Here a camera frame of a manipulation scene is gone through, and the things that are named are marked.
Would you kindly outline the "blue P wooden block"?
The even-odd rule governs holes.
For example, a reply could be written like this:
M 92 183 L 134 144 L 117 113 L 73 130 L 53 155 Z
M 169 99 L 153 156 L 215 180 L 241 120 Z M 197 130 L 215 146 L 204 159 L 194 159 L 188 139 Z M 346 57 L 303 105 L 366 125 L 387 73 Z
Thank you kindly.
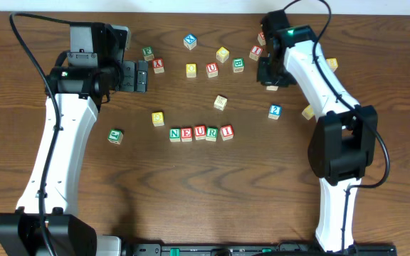
M 269 91 L 277 91 L 278 88 L 279 87 L 275 85 L 266 86 L 266 90 L 269 90 Z

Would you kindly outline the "green N wooden block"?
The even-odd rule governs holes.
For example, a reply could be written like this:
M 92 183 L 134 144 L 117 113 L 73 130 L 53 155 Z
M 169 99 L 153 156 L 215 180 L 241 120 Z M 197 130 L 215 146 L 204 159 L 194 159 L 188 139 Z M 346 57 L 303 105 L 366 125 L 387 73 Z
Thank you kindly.
M 170 142 L 180 142 L 181 141 L 180 128 L 172 128 L 169 130 L 169 140 Z

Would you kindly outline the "red E wooden block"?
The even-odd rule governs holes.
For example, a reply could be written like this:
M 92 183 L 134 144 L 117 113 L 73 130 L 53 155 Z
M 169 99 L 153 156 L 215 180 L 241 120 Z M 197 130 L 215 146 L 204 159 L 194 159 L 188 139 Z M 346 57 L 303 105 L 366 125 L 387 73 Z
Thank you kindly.
M 193 139 L 193 132 L 191 127 L 181 128 L 180 129 L 180 138 L 182 142 L 191 142 Z

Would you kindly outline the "green R wooden block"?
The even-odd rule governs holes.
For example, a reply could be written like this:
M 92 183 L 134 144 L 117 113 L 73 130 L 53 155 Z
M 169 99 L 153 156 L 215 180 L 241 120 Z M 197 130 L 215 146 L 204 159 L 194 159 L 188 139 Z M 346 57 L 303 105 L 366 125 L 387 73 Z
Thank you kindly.
M 207 127 L 206 128 L 206 140 L 210 142 L 215 142 L 218 136 L 218 129 L 215 127 Z

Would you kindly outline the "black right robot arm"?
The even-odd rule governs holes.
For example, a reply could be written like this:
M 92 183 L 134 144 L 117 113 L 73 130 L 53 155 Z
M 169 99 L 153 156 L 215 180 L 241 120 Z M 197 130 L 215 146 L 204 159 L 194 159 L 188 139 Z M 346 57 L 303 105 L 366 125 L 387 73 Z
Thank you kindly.
M 344 252 L 354 244 L 357 191 L 380 138 L 377 112 L 344 89 L 311 27 L 265 24 L 262 33 L 268 55 L 259 61 L 258 81 L 279 87 L 298 84 L 316 119 L 307 149 L 309 165 L 320 180 L 316 240 L 325 252 Z

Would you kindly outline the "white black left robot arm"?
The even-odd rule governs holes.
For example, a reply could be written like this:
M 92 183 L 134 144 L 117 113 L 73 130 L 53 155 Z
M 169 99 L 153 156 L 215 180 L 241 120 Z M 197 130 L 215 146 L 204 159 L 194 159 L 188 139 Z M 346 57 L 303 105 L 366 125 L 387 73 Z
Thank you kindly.
M 0 213 L 0 244 L 7 255 L 128 255 L 121 238 L 98 235 L 77 217 L 85 148 L 106 92 L 145 92 L 148 64 L 62 66 L 47 79 L 46 123 L 31 173 L 14 213 Z

